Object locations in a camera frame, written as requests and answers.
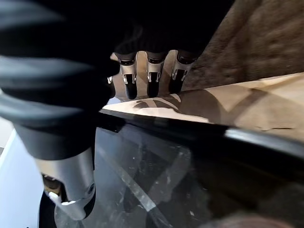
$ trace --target robotic hand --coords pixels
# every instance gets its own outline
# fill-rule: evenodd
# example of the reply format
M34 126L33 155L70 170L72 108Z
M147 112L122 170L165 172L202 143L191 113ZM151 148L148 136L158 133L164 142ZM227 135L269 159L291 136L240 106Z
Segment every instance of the robotic hand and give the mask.
M232 2L147 9L142 1L0 0L0 115L35 158L46 194L72 219L86 218L95 203L95 121L111 96L108 78L121 67L126 87L136 87L136 53L147 51L148 94L156 96L175 49L170 91L178 92Z

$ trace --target silver metal cylinder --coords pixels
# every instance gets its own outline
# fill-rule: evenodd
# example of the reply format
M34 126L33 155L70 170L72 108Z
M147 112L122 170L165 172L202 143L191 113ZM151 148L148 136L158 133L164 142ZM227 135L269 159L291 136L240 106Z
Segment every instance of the silver metal cylinder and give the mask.
M72 219L84 219L95 193L91 148L67 159L35 161L50 199Z
M181 78L181 81L184 81L185 77L187 76L187 74L191 70L193 64L194 64L194 62L190 63L190 64L182 64L182 63L180 63L178 61L177 55L176 55L176 58L175 58L175 61L174 61L174 65L173 65L173 68L172 68L172 75L171 75L172 79L175 80L178 70L182 70L183 71L183 77Z
M165 61L162 61L161 63L150 63L147 61L147 73L148 73L148 80L151 82L151 73L155 72L157 73L156 82L159 82L161 76L162 76L162 69Z
M137 64L136 64L136 60L132 65L120 65L120 72L123 76L123 81L125 84L128 84L127 81L127 75L132 75L132 83L135 84L136 83L136 75L137 75Z

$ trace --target black rubber grip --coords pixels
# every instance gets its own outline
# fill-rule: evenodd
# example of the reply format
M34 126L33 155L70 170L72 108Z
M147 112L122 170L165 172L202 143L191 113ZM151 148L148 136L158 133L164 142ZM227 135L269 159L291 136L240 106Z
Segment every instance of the black rubber grip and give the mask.
M0 115L35 158L64 159L94 145L95 116L113 95L107 77L119 72L110 55L125 31L101 9L96 2L1 1Z
M184 83L181 79L184 76L183 70L177 70L176 78L173 80L171 77L171 80L169 82L169 92L170 94L177 94L181 91L182 84Z

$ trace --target silver metal joint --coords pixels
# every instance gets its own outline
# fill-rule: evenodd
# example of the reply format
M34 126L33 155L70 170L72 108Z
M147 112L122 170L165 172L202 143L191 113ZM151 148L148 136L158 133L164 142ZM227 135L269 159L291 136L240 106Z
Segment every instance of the silver metal joint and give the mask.
M111 84L112 83L112 76L111 77L108 77L108 84Z
M125 66L125 65L120 65L120 72L123 76L123 81L125 84L128 84L127 76L132 75L132 83L136 83L136 75L137 75L137 70L136 70L136 60L132 65Z
M181 81L184 81L185 77L191 70L193 64L194 64L194 62L190 63L190 64L182 64L178 61L177 58L175 58L175 62L174 62L173 69L172 69L172 79L175 80L178 70L182 70L183 77L181 78Z
M157 73L156 82L159 82L162 76L162 69L165 61L161 63L150 63L147 61L147 73L148 73L148 80L149 82L152 81L152 73Z
M35 161L49 198L72 219L83 220L95 194L91 149L67 159Z

